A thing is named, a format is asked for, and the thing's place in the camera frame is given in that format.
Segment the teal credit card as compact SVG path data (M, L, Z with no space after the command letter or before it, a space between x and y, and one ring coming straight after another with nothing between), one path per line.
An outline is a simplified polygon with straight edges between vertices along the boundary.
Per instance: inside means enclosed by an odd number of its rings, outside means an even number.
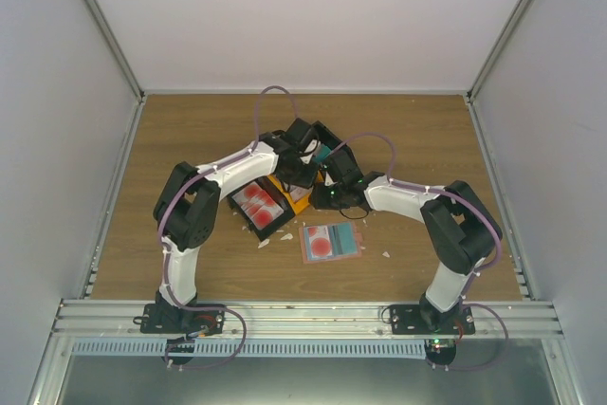
M356 236L351 224L338 224L335 227L335 236L339 256L353 256L358 253Z

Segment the pink leather card holder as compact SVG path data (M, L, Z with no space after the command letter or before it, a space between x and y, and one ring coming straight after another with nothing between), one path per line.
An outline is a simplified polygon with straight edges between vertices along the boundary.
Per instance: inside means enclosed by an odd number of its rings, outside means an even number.
M338 249L337 249L337 243L336 243L336 236L335 236L335 227L338 224L341 223L349 223L353 226L353 230L355 232L355 236L356 236L356 241L357 241L357 247L358 247L358 253L356 255L353 256L339 256L338 254ZM301 251L302 251L302 257L303 257L303 262L305 264L317 264L317 263L322 263L322 262L334 262L334 261L338 261L338 260L345 260L345 259L351 259L351 258L357 258L360 257L362 255L362 234L357 230L356 225L353 222L341 222L341 223L332 223L332 224L326 224L325 226L329 227L329 232L330 232L330 237L331 237L331 243L332 243L332 249L333 249L333 256L325 259L325 260L320 260L320 261L310 261L307 259L306 257L306 252L305 252L305 230L308 227L314 227L314 226L306 226L306 227L302 227L299 229L299 239L300 239L300 247L301 247Z

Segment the red circle credit card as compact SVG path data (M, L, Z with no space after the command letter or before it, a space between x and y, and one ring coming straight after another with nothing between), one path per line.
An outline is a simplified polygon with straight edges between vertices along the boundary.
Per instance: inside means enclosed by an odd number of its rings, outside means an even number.
M305 252L310 261L325 260L333 256L328 226L308 227L305 231Z

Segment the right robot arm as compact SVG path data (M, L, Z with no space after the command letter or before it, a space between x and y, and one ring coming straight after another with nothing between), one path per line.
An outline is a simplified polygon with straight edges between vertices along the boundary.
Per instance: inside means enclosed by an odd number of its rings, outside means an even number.
M461 312L474 277L502 254L502 231L471 186L456 180L446 187L405 182L380 172L364 174L349 153L339 150L320 164L324 177L312 191L314 208L389 212L422 223L439 265L419 305L421 325L440 334Z

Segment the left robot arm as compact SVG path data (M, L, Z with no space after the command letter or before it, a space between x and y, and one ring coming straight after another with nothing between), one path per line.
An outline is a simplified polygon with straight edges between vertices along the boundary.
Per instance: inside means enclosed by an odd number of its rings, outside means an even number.
M155 301L134 318L144 334L215 334L228 312L222 304L197 301L198 253L212 234L219 204L257 178L277 175L285 183L309 188L318 166L314 126L300 118L284 131L263 133L243 149L217 161L173 168L153 210L162 247L161 285Z

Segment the white patterned card stack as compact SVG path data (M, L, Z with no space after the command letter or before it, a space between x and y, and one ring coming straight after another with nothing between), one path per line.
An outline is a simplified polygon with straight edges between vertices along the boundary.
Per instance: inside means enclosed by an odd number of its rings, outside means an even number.
M307 197L309 195L309 193L310 193L309 189L301 188L301 187L297 187L297 186L292 187L289 192L291 199L294 202L300 201L301 199Z

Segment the black bin with teal cards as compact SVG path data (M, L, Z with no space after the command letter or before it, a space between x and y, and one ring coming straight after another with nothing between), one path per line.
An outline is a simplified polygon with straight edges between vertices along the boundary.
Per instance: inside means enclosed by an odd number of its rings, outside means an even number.
M338 158L346 158L348 157L353 162L356 161L355 156L348 145L342 145L342 140L336 136L328 127L326 127L322 122L315 121L312 123L312 127L317 134L317 139L322 143L329 147L332 152L330 155L322 162L317 163L321 165L327 165L330 160L337 160Z

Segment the teal card stack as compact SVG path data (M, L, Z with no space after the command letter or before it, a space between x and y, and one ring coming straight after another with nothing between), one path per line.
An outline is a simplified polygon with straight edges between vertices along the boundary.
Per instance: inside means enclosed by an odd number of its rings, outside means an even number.
M312 161L315 163L322 163L332 152L332 150L325 144L322 144L312 157Z

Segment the black bin with red cards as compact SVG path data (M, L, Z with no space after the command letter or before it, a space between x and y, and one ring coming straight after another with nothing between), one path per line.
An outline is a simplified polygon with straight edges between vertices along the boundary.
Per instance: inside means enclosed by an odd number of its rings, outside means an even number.
M231 209L241 214L260 242L295 217L286 196L268 176L257 178L240 189L229 193Z

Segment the red circle card stack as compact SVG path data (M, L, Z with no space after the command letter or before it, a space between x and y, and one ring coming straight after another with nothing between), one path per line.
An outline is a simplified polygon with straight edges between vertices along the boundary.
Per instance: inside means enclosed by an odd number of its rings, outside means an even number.
M285 210L257 182L249 183L232 197L257 230L267 228Z

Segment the yellow plastic bin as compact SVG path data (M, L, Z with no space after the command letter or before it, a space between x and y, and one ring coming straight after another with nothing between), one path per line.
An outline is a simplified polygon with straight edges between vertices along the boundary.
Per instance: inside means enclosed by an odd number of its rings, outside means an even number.
M295 215L299 215L310 206L311 188L287 185L275 175L268 175L267 179L278 190L283 199L286 200Z

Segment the aluminium mounting rail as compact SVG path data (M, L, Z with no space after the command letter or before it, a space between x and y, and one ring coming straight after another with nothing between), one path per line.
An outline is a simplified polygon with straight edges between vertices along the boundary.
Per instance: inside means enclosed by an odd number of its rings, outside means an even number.
M137 337L133 323L145 301L65 300L51 333L82 337ZM228 302L239 313L251 339L393 339L388 305L382 302ZM561 339L550 302L488 302L512 339Z

